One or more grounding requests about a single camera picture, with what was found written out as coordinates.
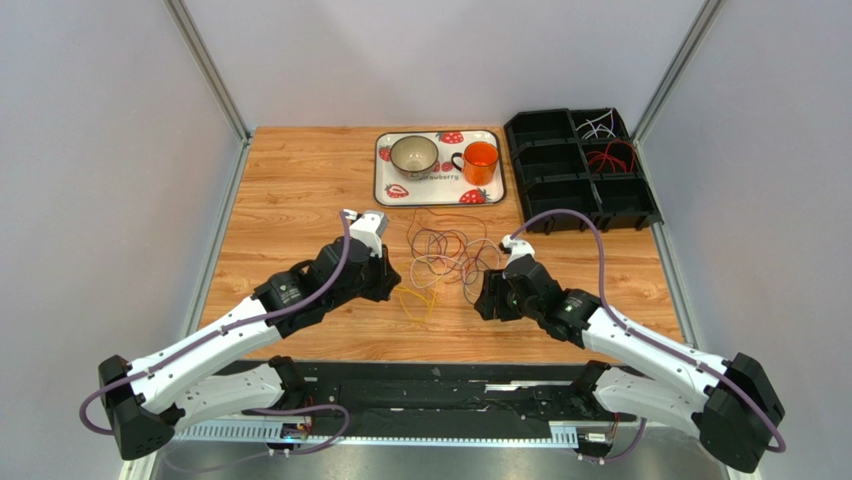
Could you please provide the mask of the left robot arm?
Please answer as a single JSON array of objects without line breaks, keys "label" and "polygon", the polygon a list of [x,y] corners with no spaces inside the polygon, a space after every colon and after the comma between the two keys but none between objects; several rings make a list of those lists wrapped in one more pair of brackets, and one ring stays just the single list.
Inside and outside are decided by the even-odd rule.
[{"label": "left robot arm", "polygon": [[339,237],[315,259],[271,275],[219,320],[178,343],[134,360],[103,360],[94,396],[109,425],[97,431],[114,439],[122,459],[136,460],[207,420],[294,408],[301,385],[289,358],[275,357],[243,374],[223,369],[352,300],[387,301],[400,281],[380,240]]}]

